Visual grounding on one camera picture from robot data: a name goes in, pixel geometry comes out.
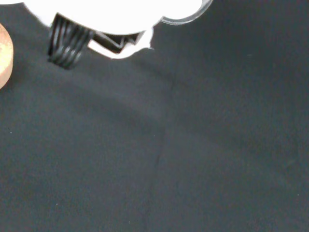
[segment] black fabric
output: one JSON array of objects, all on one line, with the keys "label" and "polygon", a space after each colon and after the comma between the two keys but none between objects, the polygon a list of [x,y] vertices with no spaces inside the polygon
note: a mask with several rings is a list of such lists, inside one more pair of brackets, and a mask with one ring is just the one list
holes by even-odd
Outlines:
[{"label": "black fabric", "polygon": [[47,62],[48,29],[1,6],[1,232],[305,232],[309,3],[214,1],[125,60]]}]

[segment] clear plastic rim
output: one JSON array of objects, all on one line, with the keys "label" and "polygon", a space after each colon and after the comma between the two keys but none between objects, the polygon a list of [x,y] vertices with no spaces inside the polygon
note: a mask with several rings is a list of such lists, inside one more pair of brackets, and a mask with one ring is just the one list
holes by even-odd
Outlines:
[{"label": "clear plastic rim", "polygon": [[190,23],[193,20],[199,18],[207,9],[208,7],[212,4],[213,0],[203,0],[202,5],[200,9],[193,15],[187,17],[187,18],[182,18],[182,19],[171,19],[171,18],[162,18],[162,22],[170,25],[182,25],[186,23]]}]

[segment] white object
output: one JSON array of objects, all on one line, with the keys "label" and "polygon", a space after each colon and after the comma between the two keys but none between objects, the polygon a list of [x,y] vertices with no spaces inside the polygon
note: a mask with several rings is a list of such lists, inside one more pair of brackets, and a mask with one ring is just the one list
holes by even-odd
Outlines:
[{"label": "white object", "polygon": [[[0,0],[0,4],[20,2],[22,1]],[[211,2],[212,0],[25,0],[24,4],[47,27],[51,26],[55,15],[59,13],[78,24],[108,34],[126,35],[145,31],[136,45],[127,44],[119,54],[105,49],[93,40],[88,44],[90,49],[104,56],[126,58],[141,49],[150,48],[153,26],[162,19],[167,23],[180,21],[181,24],[182,19],[195,15],[201,7]]]}]

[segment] wooden disc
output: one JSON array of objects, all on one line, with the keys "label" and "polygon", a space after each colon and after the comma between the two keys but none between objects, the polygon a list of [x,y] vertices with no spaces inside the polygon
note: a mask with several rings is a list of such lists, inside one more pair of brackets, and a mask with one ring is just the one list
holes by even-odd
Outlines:
[{"label": "wooden disc", "polygon": [[13,68],[13,42],[7,30],[0,24],[0,89],[9,80]]}]

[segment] black tablecloth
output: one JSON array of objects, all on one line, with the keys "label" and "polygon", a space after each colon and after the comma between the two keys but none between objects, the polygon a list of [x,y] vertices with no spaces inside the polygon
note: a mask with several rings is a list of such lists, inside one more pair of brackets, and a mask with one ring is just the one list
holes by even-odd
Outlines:
[{"label": "black tablecloth", "polygon": [[306,232],[309,2],[215,0],[125,60],[48,63],[1,6],[1,232]]}]

